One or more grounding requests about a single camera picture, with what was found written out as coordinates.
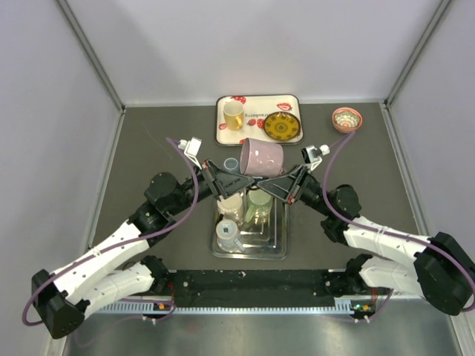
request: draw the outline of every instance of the white tray with strawberry print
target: white tray with strawberry print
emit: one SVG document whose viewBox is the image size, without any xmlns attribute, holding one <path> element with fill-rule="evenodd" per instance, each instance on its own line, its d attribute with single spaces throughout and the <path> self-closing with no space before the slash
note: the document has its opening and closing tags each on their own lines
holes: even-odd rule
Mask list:
<svg viewBox="0 0 475 356">
<path fill-rule="evenodd" d="M 229 130 L 224 120 L 223 107 L 230 100 L 238 100 L 244 105 L 244 123 L 239 131 Z M 216 107 L 216 140 L 221 145 L 242 145 L 246 138 L 288 145 L 300 142 L 304 137 L 298 99 L 293 95 L 223 96 L 218 99 Z M 301 129 L 296 137 L 278 141 L 267 136 L 263 130 L 264 120 L 276 111 L 292 113 L 300 120 Z"/>
</svg>

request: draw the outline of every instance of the metal tray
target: metal tray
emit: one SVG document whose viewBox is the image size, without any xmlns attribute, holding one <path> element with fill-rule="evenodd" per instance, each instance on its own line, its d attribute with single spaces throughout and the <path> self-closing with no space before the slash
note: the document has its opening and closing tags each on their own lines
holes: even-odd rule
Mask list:
<svg viewBox="0 0 475 356">
<path fill-rule="evenodd" d="M 214 226 L 218 223 L 216 210 Z M 216 231 L 213 229 L 211 251 L 216 257 L 243 258 L 253 260 L 282 260 L 288 251 L 289 206 L 274 199 L 274 204 L 266 222 L 250 222 L 239 225 L 240 241 L 244 252 L 227 252 L 217 244 Z"/>
</svg>

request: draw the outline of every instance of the yellow plate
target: yellow plate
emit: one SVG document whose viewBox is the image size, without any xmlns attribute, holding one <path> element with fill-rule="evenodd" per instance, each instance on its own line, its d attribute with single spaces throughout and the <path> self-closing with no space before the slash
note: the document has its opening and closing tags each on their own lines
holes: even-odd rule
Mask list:
<svg viewBox="0 0 475 356">
<path fill-rule="evenodd" d="M 300 132 L 300 121 L 291 113 L 278 111 L 271 113 L 264 120 L 264 132 L 272 139 L 287 141 L 293 139 Z"/>
</svg>

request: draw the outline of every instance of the cable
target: cable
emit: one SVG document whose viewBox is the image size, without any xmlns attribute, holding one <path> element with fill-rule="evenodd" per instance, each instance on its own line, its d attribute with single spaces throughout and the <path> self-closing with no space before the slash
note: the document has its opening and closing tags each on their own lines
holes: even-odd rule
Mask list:
<svg viewBox="0 0 475 356">
<path fill-rule="evenodd" d="M 175 306 L 175 304 L 173 302 L 170 302 L 169 300 L 141 300 L 141 299 L 121 299 L 122 302 L 134 302 L 134 303 L 156 303 L 156 304 L 165 304 L 167 306 L 170 306 L 171 307 L 171 310 L 168 314 L 166 314 L 164 317 L 160 318 L 160 319 L 156 319 L 154 321 L 154 325 L 155 323 L 158 321 L 159 323 L 161 323 L 162 321 L 164 320 L 167 320 L 170 318 L 170 316 L 175 312 L 175 310 L 177 309 L 177 307 Z M 119 324 L 122 324 L 124 323 L 125 321 L 129 321 L 129 320 L 138 320 L 138 319 L 141 319 L 141 320 L 146 320 L 147 318 L 144 319 L 143 316 L 138 316 L 138 315 L 134 315 L 134 316 L 131 316 L 131 317 L 124 317 L 122 319 L 119 319 L 118 321 L 116 321 L 115 323 L 113 323 L 112 325 L 104 328 L 103 330 L 101 330 L 95 337 L 93 337 L 92 339 L 90 339 L 87 343 L 81 343 L 79 341 L 79 336 L 77 334 L 77 332 L 74 333 L 74 342 L 76 344 L 76 346 L 79 348 L 79 349 L 86 349 L 88 348 L 90 345 L 92 345 L 93 343 L 95 343 L 98 339 L 100 339 L 101 337 L 103 337 L 105 334 L 109 333 L 110 331 L 112 331 L 113 328 L 115 328 L 116 326 L 118 326 Z"/>
<path fill-rule="evenodd" d="M 355 136 L 356 134 L 356 131 L 353 131 L 352 133 L 349 133 L 345 136 L 344 140 L 341 142 L 341 144 L 337 147 L 335 153 L 333 154 L 332 158 L 330 159 L 329 163 L 328 163 L 328 166 L 327 166 L 327 169 L 325 171 L 325 175 L 324 175 L 324 181 L 322 183 L 322 190 L 323 190 L 323 196 L 324 196 L 324 201 L 325 201 L 325 204 L 327 205 L 328 209 L 331 210 L 331 212 L 337 217 L 339 218 L 340 220 L 343 220 L 345 221 L 346 223 L 348 224 L 351 224 L 351 225 L 354 225 L 356 227 L 359 227 L 359 228 L 364 228 L 365 230 L 368 230 L 368 231 L 372 231 L 372 232 L 379 232 L 379 230 L 377 228 L 372 228 L 370 226 L 366 226 L 366 225 L 363 225 L 363 224 L 360 224 L 358 222 L 355 222 L 355 221 L 352 221 L 352 220 L 349 220 L 347 219 L 346 217 L 344 217 L 343 215 L 341 215 L 340 213 L 338 213 L 335 208 L 332 207 L 330 201 L 328 200 L 328 196 L 327 196 L 327 182 L 328 182 L 328 176 L 330 175 L 330 171 L 332 169 L 332 166 L 333 166 L 333 163 L 336 159 L 336 157 L 338 156 L 338 154 L 340 153 L 341 149 L 353 138 L 353 136 Z M 392 232 L 392 231 L 385 231 L 384 232 L 384 235 L 387 235 L 387 236 L 391 236 L 391 237 L 395 237 L 397 239 L 401 239 L 401 240 L 409 240 L 413 243 L 418 243 L 419 245 L 423 245 L 427 248 L 430 248 L 431 250 L 434 250 L 435 252 L 437 252 L 438 254 L 441 254 L 444 258 L 446 258 L 447 260 L 449 260 L 459 271 L 460 273 L 462 273 L 462 275 L 465 277 L 465 279 L 468 281 L 468 284 L 470 285 L 470 287 L 472 288 L 472 293 L 473 295 L 475 296 L 475 282 L 472 280 L 472 278 L 470 277 L 470 275 L 468 274 L 468 272 L 463 268 L 463 266 L 455 259 L 453 258 L 451 255 L 449 255 L 447 252 L 445 252 L 444 250 L 442 250 L 441 248 L 438 248 L 437 246 L 434 246 L 434 245 L 431 245 L 430 243 L 427 243 L 425 241 L 421 241 L 421 240 L 418 240 L 414 237 L 411 237 L 409 234 L 398 234 L 396 232 Z M 388 295 L 387 295 L 387 298 L 386 300 L 382 303 L 381 305 L 381 308 L 378 309 L 378 311 L 376 311 L 376 313 L 374 315 L 372 315 L 370 317 L 370 320 L 372 320 L 377 314 L 379 314 L 379 312 L 387 305 L 387 301 L 390 299 L 390 296 L 392 295 L 393 291 L 391 291 Z M 472 310 L 475 309 L 475 297 L 474 297 L 474 300 L 472 301 L 472 304 L 467 307 L 467 308 L 464 308 L 462 311 L 463 312 L 470 312 Z"/>
<path fill-rule="evenodd" d="M 167 232 L 170 232 L 171 230 L 177 228 L 182 223 L 184 223 L 185 220 L 187 220 L 189 218 L 190 214 L 193 212 L 193 210 L 194 210 L 194 208 L 197 204 L 197 201 L 198 201 L 198 193 L 199 193 L 198 178 L 196 177 L 196 173 L 194 172 L 193 166 L 189 162 L 188 158 L 178 148 L 177 141 L 175 141 L 173 139 L 170 139 L 169 137 L 167 137 L 166 140 L 178 152 L 178 154 L 181 155 L 181 157 L 185 160 L 185 163 L 186 163 L 186 165 L 188 166 L 188 168 L 191 172 L 191 178 L 193 179 L 193 185 L 194 185 L 194 196 L 193 196 L 193 201 L 191 202 L 191 206 L 190 206 L 189 210 L 186 212 L 186 214 L 180 220 L 178 220 L 175 224 L 169 226 L 168 228 L 164 228 L 163 230 L 154 232 L 153 234 L 136 237 L 136 238 L 128 240 L 128 241 L 122 241 L 121 243 L 116 243 L 114 245 L 108 246 L 107 248 L 104 248 L 103 250 L 101 250 L 101 254 L 104 254 L 105 252 L 109 252 L 110 250 L 113 250 L 115 248 L 119 248 L 119 247 L 122 247 L 124 245 L 128 245 L 129 243 L 136 243 L 136 242 L 139 242 L 139 241 L 151 239 L 152 237 L 157 237 L 157 236 L 166 234 Z M 58 272 L 58 274 L 53 275 L 49 280 L 47 280 L 46 282 L 41 284 L 40 287 L 38 287 L 38 289 L 34 291 L 34 293 L 31 295 L 30 299 L 27 301 L 26 305 L 23 308 L 23 312 L 22 312 L 22 322 L 23 322 L 23 324 L 25 324 L 26 326 L 37 326 L 37 325 L 43 324 L 42 320 L 35 321 L 35 322 L 30 322 L 27 319 L 28 310 L 30 309 L 31 305 L 33 304 L 33 301 L 36 300 L 36 298 L 39 296 L 39 294 L 47 286 L 49 286 L 51 283 L 53 283 L 55 280 L 57 280 L 58 278 L 60 278 L 61 276 L 65 275 L 65 274 L 67 274 L 68 272 L 74 270 L 76 267 L 82 265 L 83 263 L 86 263 L 87 261 L 92 260 L 95 257 L 96 257 L 96 255 L 94 255 L 94 254 L 91 254 L 87 257 L 84 257 L 83 259 L 81 259 L 81 260 L 79 260 L 75 263 L 72 263 L 71 266 L 68 266 L 67 268 L 65 268 L 62 271 Z"/>
</svg>

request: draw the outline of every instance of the yellow mug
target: yellow mug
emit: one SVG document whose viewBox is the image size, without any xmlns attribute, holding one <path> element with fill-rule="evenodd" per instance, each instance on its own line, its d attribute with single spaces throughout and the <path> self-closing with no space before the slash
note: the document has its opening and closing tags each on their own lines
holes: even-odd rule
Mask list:
<svg viewBox="0 0 475 356">
<path fill-rule="evenodd" d="M 244 122 L 244 105 L 238 100 L 232 100 L 224 104 L 224 121 L 229 130 L 239 131 Z"/>
</svg>

